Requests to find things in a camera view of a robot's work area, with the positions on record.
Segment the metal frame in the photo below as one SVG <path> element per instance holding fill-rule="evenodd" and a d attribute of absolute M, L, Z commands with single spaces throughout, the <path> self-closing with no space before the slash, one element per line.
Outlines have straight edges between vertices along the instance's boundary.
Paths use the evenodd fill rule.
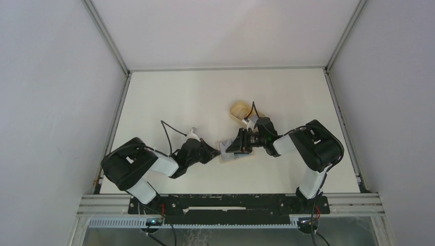
<path fill-rule="evenodd" d="M 127 65 L 125 64 L 120 54 L 120 51 L 116 47 L 115 42 L 112 39 L 112 36 L 110 36 L 110 33 L 103 22 L 103 19 L 101 19 L 101 16 L 95 7 L 95 4 L 92 2 L 92 0 L 82 0 L 82 3 L 85 6 L 86 10 L 88 11 L 89 16 L 94 21 L 94 24 L 98 29 L 98 32 L 100 32 L 110 52 L 113 54 L 114 58 L 118 62 L 120 68 L 122 69 L 125 75 L 128 75 L 130 72 L 128 71 Z"/>
<path fill-rule="evenodd" d="M 355 23 L 357 22 L 358 18 L 360 17 L 366 3 L 368 0 L 360 0 L 357 4 L 357 7 L 355 8 L 352 17 L 350 18 L 349 22 L 347 23 L 346 28 L 344 29 L 343 34 L 341 35 L 341 38 L 337 44 L 337 46 L 334 49 L 334 52 L 332 53 L 331 58 L 328 61 L 328 64 L 325 67 L 326 71 L 330 71 L 332 68 L 332 65 L 334 65 L 335 59 L 337 58 L 339 52 L 341 51 L 341 48 L 344 44 L 344 42 L 347 40 L 347 37 L 350 34 L 350 31 L 352 31 L 353 27 L 355 26 Z"/>
<path fill-rule="evenodd" d="M 324 194 L 330 204 L 330 214 L 323 217 L 370 217 L 380 246 L 394 245 L 389 232 L 385 212 L 377 193 L 330 193 Z M 74 229 L 70 236 L 69 245 L 82 245 L 87 228 L 145 228 L 146 221 L 158 219 L 160 215 L 148 214 L 131 215 L 127 211 L 130 207 L 130 195 L 84 195 L 78 208 Z M 174 224 L 174 228 L 189 229 L 219 229 L 219 228 L 250 228 L 277 229 L 298 228 L 299 218 L 306 214 L 289 215 L 288 224 L 260 224 L 260 225 L 210 225 L 210 224 Z M 163 224 L 153 228 L 170 228 Z"/>
<path fill-rule="evenodd" d="M 121 111 L 126 98 L 128 86 L 131 79 L 131 71 L 128 70 L 122 56 L 117 49 L 112 37 L 110 36 L 103 20 L 98 14 L 92 0 L 82 0 L 85 8 L 88 10 L 91 18 L 93 19 L 98 31 L 102 35 L 106 45 L 112 52 L 117 60 L 120 68 L 126 74 L 126 80 L 120 100 L 118 102 L 117 110 L 111 125 L 111 130 L 108 135 L 104 155 L 110 152 L 113 145 L 113 140 L 116 128 L 120 119 Z M 335 62 L 343 44 L 345 43 L 349 33 L 353 29 L 358 17 L 360 16 L 367 0 L 360 0 L 349 23 L 344 30 L 340 41 L 338 42 L 328 64 L 325 67 L 240 67 L 240 68 L 190 68 L 190 69 L 161 69 L 161 70 L 134 70 L 134 71 L 198 71 L 198 70 L 236 70 L 236 69 L 289 69 L 289 68 L 322 68 L 325 73 L 325 78 L 328 83 L 328 88 L 334 103 L 334 107 L 339 118 L 340 126 L 345 137 L 346 145 L 348 147 L 349 156 L 351 158 L 355 173 L 364 187 L 368 187 L 362 179 L 362 169 L 358 165 L 358 159 L 355 154 L 352 141 L 346 129 L 346 120 L 341 111 L 340 102 L 335 94 L 335 88 L 329 76 L 329 71 Z M 323 217 L 371 217 L 373 228 L 375 230 L 376 238 L 379 245 L 395 245 L 392 237 L 391 230 L 388 226 L 388 221 L 385 216 L 384 209 L 376 193 L 346 193 L 346 194 L 324 194 L 330 204 L 330 214 L 323 214 Z M 85 239 L 87 228 L 143 228 L 146 220 L 144 216 L 130 215 L 127 213 L 130 206 L 130 195 L 84 195 L 77 211 L 76 219 L 71 231 L 71 235 L 67 245 L 82 245 Z M 159 215 L 147 215 L 147 219 L 160 218 Z M 306 214 L 296 214 L 289 216 L 289 224 L 283 225 L 183 225 L 175 224 L 175 228 L 297 228 L 295 223 L 298 218 L 307 217 Z"/>

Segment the glass panel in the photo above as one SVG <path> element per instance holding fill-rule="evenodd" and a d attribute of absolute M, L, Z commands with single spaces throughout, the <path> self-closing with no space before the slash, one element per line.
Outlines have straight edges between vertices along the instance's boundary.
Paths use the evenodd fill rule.
<path fill-rule="evenodd" d="M 178 246 L 260 246 L 313 245 L 311 235 L 297 229 L 175 229 Z M 321 233 L 330 245 L 378 246 L 370 217 L 322 218 Z M 160 229 L 153 234 L 167 246 L 174 245 L 171 229 Z M 326 245 L 315 235 L 318 246 Z M 140 229 L 89 228 L 84 245 L 159 245 Z"/>

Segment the white table surface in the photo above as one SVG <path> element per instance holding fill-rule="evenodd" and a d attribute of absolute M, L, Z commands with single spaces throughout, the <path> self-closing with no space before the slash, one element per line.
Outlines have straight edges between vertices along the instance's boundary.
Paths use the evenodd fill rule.
<path fill-rule="evenodd" d="M 240 127 L 229 116 L 237 100 L 255 101 L 269 116 L 279 134 L 317 119 L 345 146 L 337 114 L 322 69 L 264 69 L 134 72 L 128 88 L 112 150 L 133 137 L 169 153 L 164 120 L 197 134 L 215 147 L 216 142 L 235 138 Z M 168 128 L 174 150 L 185 142 L 183 135 Z M 255 155 L 229 163 L 219 158 L 191 166 L 177 179 L 149 171 L 145 178 L 161 194 L 294 193 L 306 165 L 297 151 L 278 158 L 254 148 Z M 328 174 L 327 193 L 359 193 L 349 155 Z M 124 193 L 103 179 L 102 194 Z"/>

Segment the black mounting plate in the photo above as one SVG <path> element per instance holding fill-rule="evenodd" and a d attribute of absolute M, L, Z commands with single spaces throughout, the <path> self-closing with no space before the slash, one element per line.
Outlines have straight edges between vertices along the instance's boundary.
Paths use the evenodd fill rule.
<path fill-rule="evenodd" d="M 317 198 L 317 206 L 322 214 L 330 213 L 325 196 Z M 289 224 L 290 214 L 306 214 L 309 217 L 312 212 L 312 203 L 303 207 L 300 198 L 286 194 L 171 194 L 156 197 L 147 207 L 163 213 L 173 224 Z M 134 197 L 130 199 L 128 213 L 155 214 L 147 207 Z M 216 209 L 198 210 L 198 207 Z"/>

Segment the red wire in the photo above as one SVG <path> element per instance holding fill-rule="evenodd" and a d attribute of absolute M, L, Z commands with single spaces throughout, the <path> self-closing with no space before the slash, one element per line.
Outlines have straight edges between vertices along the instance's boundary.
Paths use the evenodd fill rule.
<path fill-rule="evenodd" d="M 162 215 L 165 215 L 165 204 L 162 203 L 160 207 L 162 207 Z"/>
<path fill-rule="evenodd" d="M 320 218 L 321 213 L 320 213 L 319 206 L 316 205 L 315 208 L 317 209 L 317 216 L 316 216 L 316 218 L 315 218 L 315 219 L 317 220 L 317 219 Z"/>

